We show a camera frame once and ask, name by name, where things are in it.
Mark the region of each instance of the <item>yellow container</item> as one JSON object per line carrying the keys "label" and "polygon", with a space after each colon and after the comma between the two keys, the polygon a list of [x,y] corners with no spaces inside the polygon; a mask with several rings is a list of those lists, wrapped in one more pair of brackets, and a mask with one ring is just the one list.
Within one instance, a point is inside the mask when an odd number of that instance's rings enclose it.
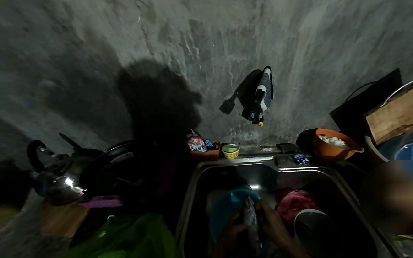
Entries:
{"label": "yellow container", "polygon": [[[237,148],[237,150],[234,151],[234,152],[227,152],[227,151],[224,151],[224,147],[226,147],[226,148],[227,147],[235,147],[235,148]],[[239,150],[240,150],[240,146],[238,146],[237,144],[233,144],[233,143],[226,144],[221,148],[221,151],[224,153],[224,157],[229,158],[229,159],[233,159],[233,158],[238,157],[238,151]]]}

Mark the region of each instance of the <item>sink rim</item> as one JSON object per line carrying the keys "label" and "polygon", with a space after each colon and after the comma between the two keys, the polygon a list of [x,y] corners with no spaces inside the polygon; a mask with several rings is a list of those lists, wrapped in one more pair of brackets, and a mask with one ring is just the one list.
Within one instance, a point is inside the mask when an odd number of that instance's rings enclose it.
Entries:
{"label": "sink rim", "polygon": [[313,171],[324,174],[325,176],[333,180],[333,182],[337,185],[339,190],[347,199],[347,202],[350,203],[351,207],[353,208],[355,214],[358,216],[361,223],[363,223],[367,231],[370,233],[377,248],[377,257],[403,257],[399,252],[397,252],[396,247],[390,242],[390,240],[381,231],[377,230],[365,219],[363,213],[361,212],[361,209],[359,208],[359,200],[353,194],[353,191],[351,190],[350,186],[346,183],[346,181],[340,176],[340,174],[336,170],[324,166],[297,166],[296,164],[294,165],[294,167],[280,168],[275,163],[275,158],[279,156],[288,156],[288,154],[267,154],[262,156],[239,157],[236,159],[220,159],[218,161],[201,162],[196,166],[186,190],[183,207],[175,231],[175,238],[179,247],[180,256],[182,258],[185,258],[185,237],[189,225],[192,205],[196,196],[198,180],[206,170],[212,167],[242,165],[264,165],[280,173]]}

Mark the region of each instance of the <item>cutting board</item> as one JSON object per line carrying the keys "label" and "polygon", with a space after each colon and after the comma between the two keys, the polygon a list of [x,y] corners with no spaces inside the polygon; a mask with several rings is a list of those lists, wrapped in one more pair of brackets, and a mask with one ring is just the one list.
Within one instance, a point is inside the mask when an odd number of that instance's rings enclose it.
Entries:
{"label": "cutting board", "polygon": [[376,145],[402,134],[413,124],[413,89],[365,116]]}
{"label": "cutting board", "polygon": [[41,232],[45,235],[73,237],[87,217],[89,209],[71,203],[52,206],[44,203],[41,216]]}

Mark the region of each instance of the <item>orange bowl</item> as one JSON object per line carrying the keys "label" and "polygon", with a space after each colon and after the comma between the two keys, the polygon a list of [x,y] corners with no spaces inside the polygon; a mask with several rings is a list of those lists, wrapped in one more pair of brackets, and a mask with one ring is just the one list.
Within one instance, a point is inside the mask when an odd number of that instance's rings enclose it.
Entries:
{"label": "orange bowl", "polygon": [[[340,147],[331,145],[320,139],[318,137],[320,134],[324,134],[327,137],[337,137],[343,140],[349,148],[342,149]],[[313,138],[313,150],[317,156],[328,161],[344,160],[351,157],[353,154],[355,154],[355,152],[364,152],[364,148],[355,143],[352,138],[349,138],[345,134],[323,128],[318,128],[315,132],[315,136]]]}

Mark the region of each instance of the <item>gray wall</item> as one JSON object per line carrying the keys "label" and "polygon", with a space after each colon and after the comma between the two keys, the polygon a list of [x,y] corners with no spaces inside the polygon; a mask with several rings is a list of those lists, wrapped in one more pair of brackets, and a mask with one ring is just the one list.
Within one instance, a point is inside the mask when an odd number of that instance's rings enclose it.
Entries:
{"label": "gray wall", "polygon": [[[238,100],[222,113],[266,65],[265,126]],[[329,112],[396,67],[413,79],[410,0],[0,0],[0,159],[29,139],[68,152],[57,132],[101,149],[191,127],[243,145],[294,141],[336,129]]]}

